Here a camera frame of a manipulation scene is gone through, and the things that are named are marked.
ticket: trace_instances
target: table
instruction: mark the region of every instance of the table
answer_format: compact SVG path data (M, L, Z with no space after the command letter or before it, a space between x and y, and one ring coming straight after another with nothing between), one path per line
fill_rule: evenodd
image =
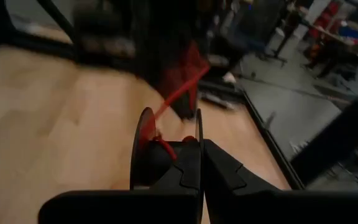
M345 39L344 37L341 37L340 35L336 35L336 34L332 34L327 30L324 30L323 28L321 28L320 26L311 26L314 27L315 29L319 30L320 32L322 32L324 35L327 35L329 37L331 37L333 40L336 40L340 43L342 43L345 48L346 51L352 54L355 54L358 56L358 45L354 45L351 41L346 41L347 39ZM330 71L338 64L338 59L337 57L332 58L327 65L323 68L323 70L320 72L320 74L317 76L319 78L323 78L326 75L328 75L330 73Z
M131 73L0 47L0 223L35 223L40 206L68 190L128 189L140 113L162 101ZM205 138L289 189L245 107L199 107ZM166 140L195 133L170 108L157 126Z

